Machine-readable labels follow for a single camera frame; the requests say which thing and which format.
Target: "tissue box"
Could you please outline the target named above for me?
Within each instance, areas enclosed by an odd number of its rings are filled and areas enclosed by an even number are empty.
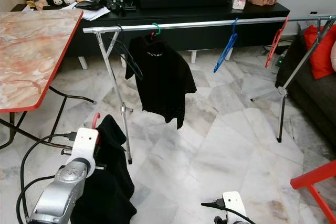
[[[233,0],[232,9],[243,10],[246,0]]]

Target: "clothes drying rack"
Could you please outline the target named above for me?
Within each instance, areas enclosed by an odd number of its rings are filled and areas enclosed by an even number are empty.
[[[261,23],[274,23],[274,22],[284,22],[286,20],[286,17],[274,17],[274,18],[252,18],[252,19],[240,19],[236,22],[237,25],[247,25],[247,24],[261,24]],[[285,112],[285,100],[287,96],[287,86],[291,84],[294,77],[302,67],[302,65],[310,58],[310,56],[313,54],[317,46],[319,45],[320,41],[325,37],[331,26],[336,20],[336,16],[320,16],[320,17],[300,17],[300,18],[289,18],[289,22],[297,22],[297,21],[308,21],[308,20],[317,20],[317,26],[318,26],[318,34],[316,37],[315,42],[311,46],[311,48],[307,51],[303,59],[300,61],[296,69],[293,71],[293,73],[290,75],[290,77],[287,79],[286,83],[282,87],[278,87],[276,91],[281,95],[281,101],[280,101],[280,108],[279,110],[279,124],[278,124],[278,134],[277,134],[277,141],[281,142],[281,136],[282,136],[282,126],[283,126],[283,120],[284,120],[284,112]],[[327,20],[326,24],[324,25],[323,30],[320,29],[321,21]],[[192,22],[192,23],[176,23],[176,24],[161,24],[159,27],[161,29],[182,29],[182,28],[196,28],[196,27],[212,27],[212,26],[228,26],[232,25],[235,22],[235,20],[220,20],[220,21],[208,21],[208,22]],[[156,25],[137,25],[137,26],[112,26],[112,27],[90,27],[90,28],[83,28],[83,32],[85,34],[92,33],[96,35],[103,59],[106,64],[106,68],[108,70],[108,73],[111,77],[111,80],[113,82],[113,86],[115,89],[115,92],[117,93],[119,102],[120,102],[120,112],[122,115],[123,120],[123,126],[124,126],[124,132],[126,135],[126,147],[127,147],[127,157],[128,157],[128,163],[132,164],[132,157],[131,157],[131,150],[130,150],[130,143],[129,143],[129,135],[128,135],[128,128],[127,128],[127,121],[126,121],[126,110],[133,111],[133,109],[126,107],[125,103],[123,102],[121,98],[120,91],[118,89],[117,80],[115,78],[115,75],[113,73],[113,69],[111,68],[110,62],[109,62],[109,56],[113,50],[114,44],[117,41],[117,37],[121,31],[141,31],[141,30],[155,30],[158,27]],[[104,33],[114,33],[112,41],[106,51],[105,45],[103,43],[103,40],[101,38],[101,34]],[[256,101],[257,99],[264,98],[271,93],[261,95],[259,97],[252,98],[251,101]]]

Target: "black cloth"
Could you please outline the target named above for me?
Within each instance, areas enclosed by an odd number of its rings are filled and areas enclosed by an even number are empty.
[[[154,41],[149,36],[133,38],[129,52],[143,74],[142,80],[136,77],[142,110],[164,116],[166,123],[177,118],[181,128],[185,94],[197,90],[187,62],[159,37]],[[125,78],[133,74],[127,66]]]
[[[71,214],[72,224],[129,224],[136,214],[130,203],[134,184],[127,170],[124,148],[126,137],[113,119],[107,115],[97,128],[100,149],[97,164],[106,170],[95,170],[86,179],[83,195],[76,201]]]

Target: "grey sofa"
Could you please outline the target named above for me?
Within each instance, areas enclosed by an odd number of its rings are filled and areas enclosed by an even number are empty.
[[[307,52],[303,32],[291,44],[277,75],[276,86],[283,85]],[[336,74],[315,80],[306,62],[288,87],[289,95],[311,117],[336,147]]]

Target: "floor tile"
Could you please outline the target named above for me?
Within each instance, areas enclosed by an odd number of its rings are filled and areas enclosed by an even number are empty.
[[[247,216],[256,223],[328,223],[306,189],[293,190],[290,180],[336,159],[332,145],[291,97],[286,100],[282,143],[276,140],[279,95],[251,102],[250,98],[275,91],[278,67],[274,58],[265,68],[262,47],[234,48],[229,61],[213,73],[222,49],[180,52],[192,71],[197,92],[186,95],[185,120],[176,129],[176,119],[142,110],[135,78],[124,78],[120,58],[109,58],[120,93],[133,112],[126,111],[133,164],[128,170],[135,184],[131,198],[138,213],[131,224],[180,224],[187,221],[213,223],[225,212],[201,206],[236,190]],[[66,58],[52,86],[61,92],[84,95],[97,101],[68,99],[56,133],[91,127],[94,115],[111,114],[123,130],[120,102],[101,58],[87,59],[82,70],[77,58]],[[38,137],[50,134],[62,97],[47,92],[41,107],[27,113],[22,128]],[[16,113],[18,120],[21,113]],[[8,120],[8,114],[0,114]],[[9,130],[0,125],[0,143]],[[53,142],[72,145],[65,138]],[[0,221],[16,223],[19,167],[34,141],[16,134],[14,142],[0,151]],[[60,149],[38,146],[25,166],[26,182],[54,174],[67,156]],[[29,211],[50,180],[27,192]],[[336,210],[336,180],[329,178],[316,188]]]

